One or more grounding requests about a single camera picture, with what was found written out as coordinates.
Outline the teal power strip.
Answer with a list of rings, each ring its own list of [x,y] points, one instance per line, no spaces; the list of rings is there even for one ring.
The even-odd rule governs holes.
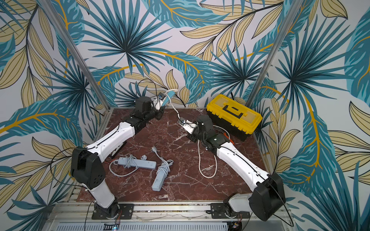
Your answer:
[[[165,98],[164,98],[163,103],[161,104],[161,106],[167,106],[168,104],[170,106],[173,106],[172,98],[176,95],[177,92],[178,92],[177,89],[170,89],[170,90],[167,90],[166,92],[164,92],[163,94],[165,95]]]

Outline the grey power strip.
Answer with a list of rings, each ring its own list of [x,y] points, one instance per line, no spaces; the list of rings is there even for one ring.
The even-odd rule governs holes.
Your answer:
[[[164,180],[167,178],[170,168],[168,166],[159,166],[156,178],[152,184],[152,190],[159,192],[162,189]]]
[[[141,160],[135,158],[127,158],[127,157],[120,157],[118,159],[118,165],[124,166],[125,168],[145,168],[145,169],[155,169],[156,168],[155,161],[149,160]]]

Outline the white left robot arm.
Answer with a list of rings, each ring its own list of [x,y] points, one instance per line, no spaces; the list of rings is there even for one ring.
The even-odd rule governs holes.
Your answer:
[[[120,214],[117,198],[105,181],[104,161],[138,134],[148,121],[154,118],[160,120],[169,101],[170,97],[162,93],[155,100],[139,97],[134,110],[116,128],[85,148],[76,147],[73,150],[70,173],[93,196],[94,209],[102,213],[104,218],[116,219]]]

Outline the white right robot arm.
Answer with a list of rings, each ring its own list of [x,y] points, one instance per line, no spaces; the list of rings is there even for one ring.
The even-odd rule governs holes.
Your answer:
[[[285,205],[281,177],[266,172],[244,156],[228,137],[215,131],[208,115],[199,116],[195,122],[181,118],[178,123],[188,132],[191,141],[201,144],[227,163],[251,190],[251,195],[236,193],[225,199],[227,214],[251,211],[260,220],[267,221]]]

